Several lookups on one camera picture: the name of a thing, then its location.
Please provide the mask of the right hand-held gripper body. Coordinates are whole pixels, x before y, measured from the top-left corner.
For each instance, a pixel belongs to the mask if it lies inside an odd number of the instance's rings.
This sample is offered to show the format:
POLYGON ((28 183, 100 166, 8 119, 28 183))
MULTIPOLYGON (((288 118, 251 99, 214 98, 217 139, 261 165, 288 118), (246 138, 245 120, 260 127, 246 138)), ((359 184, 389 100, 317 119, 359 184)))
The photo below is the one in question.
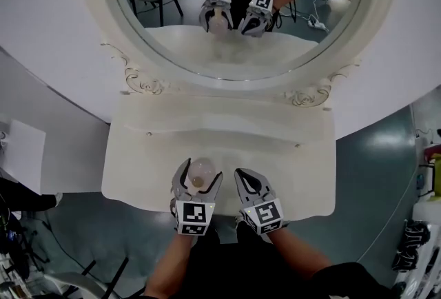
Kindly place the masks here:
POLYGON ((285 223, 283 208, 275 192, 263 197, 251 197, 249 202, 242 203, 240 214, 258 235, 280 229, 285 223))

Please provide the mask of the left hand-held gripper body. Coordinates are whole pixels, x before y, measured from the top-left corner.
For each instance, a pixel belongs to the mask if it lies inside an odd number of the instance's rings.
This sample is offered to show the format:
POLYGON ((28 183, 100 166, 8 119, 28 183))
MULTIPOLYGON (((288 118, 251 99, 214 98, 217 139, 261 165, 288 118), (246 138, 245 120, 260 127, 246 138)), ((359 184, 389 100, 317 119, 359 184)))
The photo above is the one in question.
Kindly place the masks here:
POLYGON ((180 235, 205 235, 215 209, 216 191, 213 189, 191 195, 182 187, 173 187, 170 212, 176 220, 180 235))

